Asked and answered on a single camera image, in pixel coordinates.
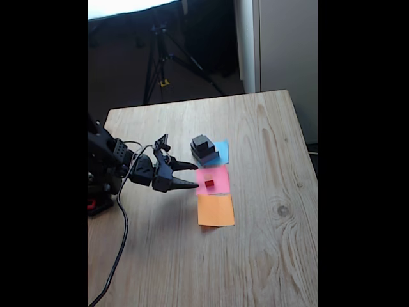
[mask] white wall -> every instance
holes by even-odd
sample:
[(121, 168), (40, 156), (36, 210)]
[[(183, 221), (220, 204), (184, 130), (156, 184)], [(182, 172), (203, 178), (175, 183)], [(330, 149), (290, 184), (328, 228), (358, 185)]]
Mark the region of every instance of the white wall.
[(305, 142), (317, 143), (318, 1), (259, 0), (259, 17), (261, 91), (287, 89)]
[(259, 0), (235, 0), (240, 79), (244, 92), (260, 91)]

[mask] camera tripod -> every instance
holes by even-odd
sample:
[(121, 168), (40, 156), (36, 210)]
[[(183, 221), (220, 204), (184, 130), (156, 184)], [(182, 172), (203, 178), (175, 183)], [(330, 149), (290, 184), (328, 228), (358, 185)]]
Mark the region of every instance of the camera tripod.
[[(152, 27), (152, 36), (150, 42), (150, 54), (148, 60), (148, 70), (146, 72), (146, 81), (145, 81), (145, 90), (143, 97), (143, 104), (146, 105), (151, 98), (155, 84), (158, 81), (161, 88), (169, 85), (169, 81), (165, 78), (164, 65), (167, 60), (171, 59), (175, 63), (179, 64), (182, 67), (185, 67), (187, 70), (190, 70), (193, 74), (198, 75), (208, 83), (210, 83), (222, 96), (225, 94), (223, 91), (214, 83), (214, 81), (209, 77), (209, 75), (203, 70), (199, 63), (180, 45), (178, 42), (167, 32), (166, 26), (154, 25)], [(185, 55), (188, 57), (191, 63), (186, 63), (184, 60), (170, 54), (167, 52), (164, 37), (167, 36)], [(154, 61), (155, 53), (155, 44), (158, 44), (158, 53), (159, 59), (157, 62)], [(154, 73), (151, 77), (152, 63), (154, 67)]]

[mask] black cable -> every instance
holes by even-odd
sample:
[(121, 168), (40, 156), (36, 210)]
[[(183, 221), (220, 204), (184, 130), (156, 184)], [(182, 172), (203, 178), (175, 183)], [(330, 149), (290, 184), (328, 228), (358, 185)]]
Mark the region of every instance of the black cable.
[[(123, 186), (125, 185), (125, 182), (127, 181), (128, 177), (129, 177), (130, 171), (131, 171), (132, 168), (136, 165), (136, 162), (137, 162), (137, 160), (139, 159), (139, 157), (141, 156), (141, 154), (142, 154), (142, 153), (145, 151), (145, 149), (147, 149), (148, 147), (152, 147), (152, 145), (146, 145), (146, 146), (142, 149), (142, 151), (138, 153), (138, 156), (136, 157), (135, 162), (134, 162), (133, 165), (129, 168), (129, 171), (128, 171), (127, 175), (125, 176), (125, 178), (124, 178), (123, 181), (122, 181), (122, 184), (121, 184), (121, 187), (120, 187), (120, 189), (119, 189), (119, 191), (118, 191), (118, 194), (116, 195), (116, 202), (118, 203), (118, 206), (120, 207), (120, 209), (121, 209), (121, 211), (122, 211), (122, 214), (123, 214), (123, 218), (124, 218), (124, 220), (125, 220), (125, 229), (124, 229), (124, 231), (123, 231), (122, 243), (121, 243), (120, 250), (118, 251), (118, 254), (116, 255), (115, 262), (114, 262), (114, 265), (112, 266), (111, 272), (110, 272), (109, 275), (108, 275), (108, 280), (107, 280), (107, 282), (105, 283), (104, 289), (102, 290), (102, 292), (100, 293), (100, 295), (98, 295), (98, 296), (96, 297), (96, 299), (94, 299), (94, 301), (93, 301), (88, 307), (94, 307), (94, 306), (101, 300), (101, 298), (103, 298), (103, 296), (105, 295), (105, 293), (107, 293), (108, 288), (109, 288), (109, 285), (111, 284), (111, 281), (112, 281), (112, 277), (114, 276), (114, 273), (115, 273), (115, 270), (116, 270), (116, 266), (118, 265), (118, 262), (120, 261), (123, 248), (125, 247), (125, 243), (126, 243), (126, 241), (127, 241), (127, 237), (128, 237), (128, 226), (129, 226), (129, 224), (128, 224), (128, 216), (127, 216), (127, 213), (125, 212), (125, 209), (122, 207), (120, 195), (121, 195)], [(132, 155), (132, 160), (134, 159), (134, 156), (135, 156), (136, 153), (137, 153), (137, 152), (134, 152), (134, 154)]]
[(140, 144), (140, 142), (136, 142), (136, 141), (125, 141), (125, 142), (122, 142), (122, 143), (134, 143), (134, 144), (138, 144), (138, 145), (142, 148), (142, 145)]

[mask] blue sticky note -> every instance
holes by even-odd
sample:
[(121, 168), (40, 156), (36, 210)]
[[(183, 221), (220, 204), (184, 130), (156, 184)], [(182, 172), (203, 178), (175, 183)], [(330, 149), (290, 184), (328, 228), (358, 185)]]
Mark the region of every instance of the blue sticky note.
[(214, 142), (219, 157), (203, 164), (204, 167), (229, 163), (229, 144), (225, 139), (223, 142)]

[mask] orange sticky note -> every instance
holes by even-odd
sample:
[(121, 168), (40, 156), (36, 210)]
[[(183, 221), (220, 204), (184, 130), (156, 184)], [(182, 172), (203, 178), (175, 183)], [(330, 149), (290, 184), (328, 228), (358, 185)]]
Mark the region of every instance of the orange sticky note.
[(231, 195), (198, 195), (197, 218), (203, 226), (233, 226), (235, 213)]

